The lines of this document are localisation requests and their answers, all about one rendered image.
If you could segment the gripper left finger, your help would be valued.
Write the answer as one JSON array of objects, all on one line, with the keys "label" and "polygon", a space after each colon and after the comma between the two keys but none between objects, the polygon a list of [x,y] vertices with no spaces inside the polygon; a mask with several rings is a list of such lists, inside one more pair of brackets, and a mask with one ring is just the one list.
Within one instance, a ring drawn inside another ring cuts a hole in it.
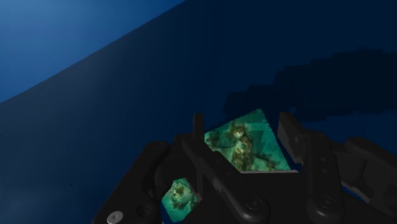
[{"label": "gripper left finger", "polygon": [[238,224],[268,224],[270,206],[252,184],[218,151],[204,142],[204,116],[193,116],[193,131],[173,144],[148,143],[92,224],[163,224],[160,203],[175,179],[194,174],[197,193],[207,178]]}]

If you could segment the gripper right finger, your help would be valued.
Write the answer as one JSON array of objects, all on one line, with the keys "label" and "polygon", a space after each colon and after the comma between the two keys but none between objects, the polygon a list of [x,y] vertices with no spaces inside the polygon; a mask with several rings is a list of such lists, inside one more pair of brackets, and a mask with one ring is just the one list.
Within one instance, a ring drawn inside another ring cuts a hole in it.
[{"label": "gripper right finger", "polygon": [[363,137],[332,141],[281,112],[277,137],[307,178],[313,224],[397,224],[397,156]]}]

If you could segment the teal patterned block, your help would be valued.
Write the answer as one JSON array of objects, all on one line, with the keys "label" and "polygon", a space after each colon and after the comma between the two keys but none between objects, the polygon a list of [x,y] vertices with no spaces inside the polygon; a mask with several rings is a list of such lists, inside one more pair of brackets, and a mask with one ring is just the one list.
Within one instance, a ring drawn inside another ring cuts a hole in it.
[{"label": "teal patterned block", "polygon": [[[290,170],[261,109],[206,132],[204,142],[241,173]],[[199,201],[192,182],[184,176],[173,181],[162,198],[162,205],[171,222],[175,223],[182,221]]]}]

